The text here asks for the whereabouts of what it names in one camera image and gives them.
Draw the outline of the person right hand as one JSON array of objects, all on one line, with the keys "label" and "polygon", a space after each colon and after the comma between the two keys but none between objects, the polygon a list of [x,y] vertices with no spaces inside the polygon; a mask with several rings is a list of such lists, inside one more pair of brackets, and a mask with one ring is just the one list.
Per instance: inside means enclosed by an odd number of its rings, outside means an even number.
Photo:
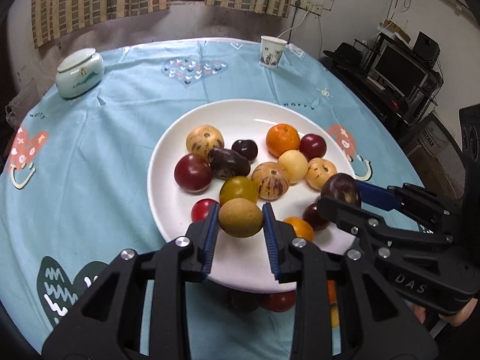
[{"label": "person right hand", "polygon": [[[458,327],[470,317],[470,315],[473,313],[473,310],[475,309],[477,304],[478,304],[478,299],[472,298],[469,301],[469,303],[465,307],[463,307],[460,311],[458,311],[456,314],[454,315],[440,314],[439,318],[449,323],[451,326]],[[411,309],[412,309],[412,312],[415,314],[416,318],[420,321],[420,323],[424,323],[426,319],[426,308],[413,304]]]}]

